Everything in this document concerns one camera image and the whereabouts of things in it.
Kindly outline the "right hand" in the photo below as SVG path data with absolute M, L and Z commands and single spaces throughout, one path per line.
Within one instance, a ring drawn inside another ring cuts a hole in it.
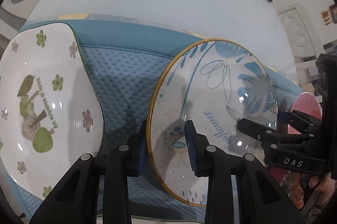
M 304 191 L 300 186 L 299 173 L 294 173 L 294 185 L 290 191 L 290 199 L 295 204 L 297 209 L 301 209 L 304 206 Z M 336 190 L 336 180 L 331 179 L 329 176 L 325 176 L 319 186 L 316 188 L 320 192 L 313 207 L 305 216 L 307 223 L 312 223 L 315 218 L 322 212 L 328 201 L 331 199 L 334 191 Z

